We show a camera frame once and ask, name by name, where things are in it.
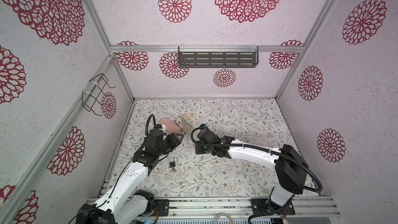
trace black mounting plate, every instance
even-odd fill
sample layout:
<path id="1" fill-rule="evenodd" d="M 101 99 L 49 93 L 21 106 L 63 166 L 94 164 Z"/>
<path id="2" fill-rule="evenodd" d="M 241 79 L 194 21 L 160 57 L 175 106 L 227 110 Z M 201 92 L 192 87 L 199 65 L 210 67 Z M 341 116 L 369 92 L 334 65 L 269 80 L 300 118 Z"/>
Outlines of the black mounting plate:
<path id="1" fill-rule="evenodd" d="M 250 201 L 251 201 L 251 208 L 253 209 L 253 214 L 266 214 L 266 213 L 269 213 L 268 208 L 267 208 L 267 204 L 266 204 L 267 200 L 268 200 L 268 198 L 251 199 Z M 279 211 L 278 215 L 285 215 L 287 213 L 289 213 L 288 215 L 295 215 L 296 214 L 295 209 L 294 209 L 294 207 L 293 207 L 293 205 L 291 203 L 289 205 L 287 205 L 285 210 Z"/>
<path id="2" fill-rule="evenodd" d="M 154 211 L 152 212 L 152 214 L 150 214 L 150 217 L 156 217 L 156 215 L 158 214 L 158 212 L 156 211 L 155 207 L 158 207 L 159 209 L 159 216 L 168 216 L 169 215 L 169 202 L 170 200 L 156 200 L 155 199 L 155 203 L 154 203 Z"/>

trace pink object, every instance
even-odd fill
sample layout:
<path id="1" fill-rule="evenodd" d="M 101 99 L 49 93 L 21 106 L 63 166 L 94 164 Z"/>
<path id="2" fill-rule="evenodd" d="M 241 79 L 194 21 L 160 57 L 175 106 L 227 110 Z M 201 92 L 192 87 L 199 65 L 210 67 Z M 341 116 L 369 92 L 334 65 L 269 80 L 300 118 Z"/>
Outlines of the pink object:
<path id="1" fill-rule="evenodd" d="M 181 128 L 177 126 L 175 123 L 171 122 L 167 118 L 162 118 L 158 124 L 164 124 L 166 126 L 166 132 L 172 133 L 172 132 L 181 132 Z"/>

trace black wire rack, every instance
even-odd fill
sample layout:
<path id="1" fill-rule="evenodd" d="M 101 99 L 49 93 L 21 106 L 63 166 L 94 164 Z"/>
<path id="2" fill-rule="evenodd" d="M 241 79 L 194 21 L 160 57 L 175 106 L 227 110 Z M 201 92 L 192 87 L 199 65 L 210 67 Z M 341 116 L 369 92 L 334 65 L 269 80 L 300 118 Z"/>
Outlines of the black wire rack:
<path id="1" fill-rule="evenodd" d="M 105 82 L 104 85 L 103 85 L 102 87 L 98 86 L 98 84 L 99 84 L 101 81 L 104 81 L 104 82 Z M 99 89 L 99 92 L 98 92 L 98 95 L 97 95 L 97 96 L 95 96 L 95 95 L 92 93 L 92 92 L 94 91 L 94 89 L 93 89 L 91 92 L 87 92 L 87 91 L 82 92 L 82 107 L 84 107 L 84 109 L 86 109 L 88 112 L 93 112 L 93 113 L 94 113 L 95 115 L 97 115 L 97 116 L 102 116 L 102 114 L 96 114 L 96 112 L 94 112 L 93 106 L 94 106 L 94 104 L 95 104 L 96 102 L 98 102 L 98 104 L 101 105 L 101 102 L 98 101 L 98 97 L 101 95 L 101 93 L 102 93 L 103 95 L 105 95 L 105 93 L 103 92 L 103 88 L 104 88 L 105 86 L 108 86 L 109 88 L 115 88 L 116 86 L 115 86 L 115 87 L 109 86 L 109 84 L 108 84 L 108 78 L 107 78 L 103 73 L 100 73 L 100 74 L 96 75 L 95 77 L 93 77 L 93 78 L 90 80 L 90 82 L 92 82 L 92 83 L 94 83 L 94 84 L 96 85 L 96 87 L 94 87 L 94 89 L 95 89 L 95 88 L 98 88 L 98 89 Z M 93 101 L 93 103 L 91 104 L 91 106 L 89 106 L 89 105 L 87 105 L 86 103 L 87 103 L 87 101 L 88 101 L 91 97 L 94 99 L 94 101 Z"/>

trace padlock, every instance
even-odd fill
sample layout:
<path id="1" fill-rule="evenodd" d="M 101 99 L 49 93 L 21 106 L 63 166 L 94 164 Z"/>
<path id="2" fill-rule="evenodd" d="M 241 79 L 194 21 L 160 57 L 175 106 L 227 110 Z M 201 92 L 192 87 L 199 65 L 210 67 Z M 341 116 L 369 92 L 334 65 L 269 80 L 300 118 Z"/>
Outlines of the padlock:
<path id="1" fill-rule="evenodd" d="M 175 166 L 176 166 L 176 162 L 174 161 L 175 159 L 177 159 L 177 162 L 178 162 L 178 157 L 173 157 L 173 161 L 172 162 L 169 162 L 169 168 L 174 168 Z"/>

